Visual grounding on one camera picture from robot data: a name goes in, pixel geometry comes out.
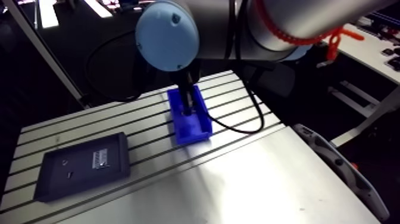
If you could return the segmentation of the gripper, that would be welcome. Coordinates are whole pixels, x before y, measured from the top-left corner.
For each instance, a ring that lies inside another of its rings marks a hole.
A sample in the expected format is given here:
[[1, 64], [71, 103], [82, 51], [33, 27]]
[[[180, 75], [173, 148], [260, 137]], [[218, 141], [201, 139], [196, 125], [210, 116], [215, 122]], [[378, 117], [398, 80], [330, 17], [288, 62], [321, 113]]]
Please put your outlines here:
[[194, 99], [193, 83], [198, 82], [201, 74], [201, 61], [193, 60], [187, 67], [169, 72], [172, 82], [179, 82], [179, 94], [183, 105], [183, 114], [190, 116], [195, 111], [196, 101]]

